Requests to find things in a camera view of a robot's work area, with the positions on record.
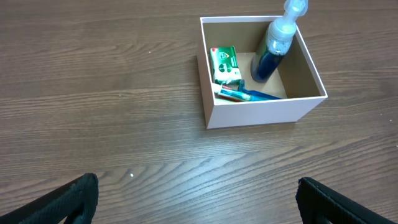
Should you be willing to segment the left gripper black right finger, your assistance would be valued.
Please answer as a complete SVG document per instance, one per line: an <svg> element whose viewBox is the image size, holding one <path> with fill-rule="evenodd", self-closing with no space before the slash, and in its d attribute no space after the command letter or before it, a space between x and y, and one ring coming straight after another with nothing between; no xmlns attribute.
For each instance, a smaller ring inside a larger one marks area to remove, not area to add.
<svg viewBox="0 0 398 224"><path fill-rule="evenodd" d="M303 224L394 224L311 177L298 181L295 199Z"/></svg>

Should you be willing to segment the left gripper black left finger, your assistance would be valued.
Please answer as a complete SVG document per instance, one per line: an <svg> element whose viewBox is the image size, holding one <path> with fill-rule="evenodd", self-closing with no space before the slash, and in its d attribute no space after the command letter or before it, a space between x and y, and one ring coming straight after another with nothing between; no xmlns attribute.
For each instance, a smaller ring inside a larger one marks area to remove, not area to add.
<svg viewBox="0 0 398 224"><path fill-rule="evenodd" d="M1 224L33 223L90 224L99 198L98 178L94 173L81 177L1 216Z"/></svg>

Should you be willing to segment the green toothbrush with cap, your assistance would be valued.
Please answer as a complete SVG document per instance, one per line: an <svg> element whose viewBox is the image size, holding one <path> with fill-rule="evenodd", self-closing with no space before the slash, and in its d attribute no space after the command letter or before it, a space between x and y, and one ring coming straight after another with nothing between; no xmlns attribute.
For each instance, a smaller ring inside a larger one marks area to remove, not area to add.
<svg viewBox="0 0 398 224"><path fill-rule="evenodd" d="M231 101L229 99L215 98L215 104L216 105L235 104L235 103L236 103L236 101Z"/></svg>

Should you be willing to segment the green soap bar package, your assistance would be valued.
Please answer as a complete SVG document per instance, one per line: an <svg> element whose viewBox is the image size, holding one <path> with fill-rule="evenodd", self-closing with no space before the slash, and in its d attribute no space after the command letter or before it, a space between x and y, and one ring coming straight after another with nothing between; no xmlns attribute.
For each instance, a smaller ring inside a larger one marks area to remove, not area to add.
<svg viewBox="0 0 398 224"><path fill-rule="evenodd" d="M209 53L213 82L219 85L239 85L242 76L235 47L212 47Z"/></svg>

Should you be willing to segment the clear pump dispenser bottle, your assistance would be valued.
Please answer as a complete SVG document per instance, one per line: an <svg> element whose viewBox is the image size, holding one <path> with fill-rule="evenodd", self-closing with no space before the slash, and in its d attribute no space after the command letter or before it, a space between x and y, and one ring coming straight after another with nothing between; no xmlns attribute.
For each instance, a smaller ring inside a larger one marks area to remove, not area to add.
<svg viewBox="0 0 398 224"><path fill-rule="evenodd" d="M251 62L254 81L265 83L289 51L297 31L296 20L308 10L308 0L286 0L284 15L272 21Z"/></svg>

